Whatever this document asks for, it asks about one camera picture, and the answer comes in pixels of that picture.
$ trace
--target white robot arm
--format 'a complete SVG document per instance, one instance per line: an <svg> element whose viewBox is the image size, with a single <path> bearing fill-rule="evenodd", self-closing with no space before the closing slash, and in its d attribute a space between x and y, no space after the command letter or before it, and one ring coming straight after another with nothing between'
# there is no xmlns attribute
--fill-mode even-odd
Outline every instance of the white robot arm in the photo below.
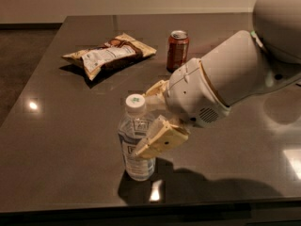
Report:
<svg viewBox="0 0 301 226"><path fill-rule="evenodd" d="M192 58L145 94L149 110L165 109L134 153L152 158L181 145L189 126L206 127L244 98L301 78L301 0L258 0L255 31L239 31L202 58Z"/></svg>

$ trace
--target soda can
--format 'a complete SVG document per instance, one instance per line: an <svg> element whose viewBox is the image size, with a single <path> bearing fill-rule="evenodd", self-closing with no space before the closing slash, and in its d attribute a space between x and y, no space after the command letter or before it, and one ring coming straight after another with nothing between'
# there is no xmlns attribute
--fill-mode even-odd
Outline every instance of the soda can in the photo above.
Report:
<svg viewBox="0 0 301 226"><path fill-rule="evenodd" d="M188 34L182 30L172 31L169 39L169 49L167 54L166 68L173 73L187 60L187 52L189 45Z"/></svg>

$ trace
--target white bottle cap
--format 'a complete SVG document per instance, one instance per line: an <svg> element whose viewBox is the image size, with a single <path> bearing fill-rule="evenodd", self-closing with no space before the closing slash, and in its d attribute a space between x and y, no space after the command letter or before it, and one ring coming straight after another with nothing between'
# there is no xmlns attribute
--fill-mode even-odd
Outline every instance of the white bottle cap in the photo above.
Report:
<svg viewBox="0 0 301 226"><path fill-rule="evenodd" d="M125 109L131 116L144 114L146 110L145 99L141 94L131 94L125 100Z"/></svg>

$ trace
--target table surface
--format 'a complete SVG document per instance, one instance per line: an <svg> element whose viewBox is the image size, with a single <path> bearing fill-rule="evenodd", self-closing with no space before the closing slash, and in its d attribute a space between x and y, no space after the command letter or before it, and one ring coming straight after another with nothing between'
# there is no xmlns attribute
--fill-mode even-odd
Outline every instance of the table surface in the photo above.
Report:
<svg viewBox="0 0 301 226"><path fill-rule="evenodd" d="M167 38L187 30L189 58L202 57L250 14L68 17L0 129L0 212L296 200L301 196L300 88L253 96L181 147L157 158L146 182L124 173L117 128L127 95L142 93L166 70ZM62 55L125 32L157 55L89 83ZM30 102L38 110L29 107Z"/></svg>

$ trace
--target floor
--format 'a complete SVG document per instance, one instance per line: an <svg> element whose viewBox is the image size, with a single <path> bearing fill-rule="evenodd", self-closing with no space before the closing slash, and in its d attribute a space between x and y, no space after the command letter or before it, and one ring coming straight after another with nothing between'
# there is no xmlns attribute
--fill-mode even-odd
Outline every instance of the floor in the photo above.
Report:
<svg viewBox="0 0 301 226"><path fill-rule="evenodd" d="M0 30L0 127L57 29Z"/></svg>

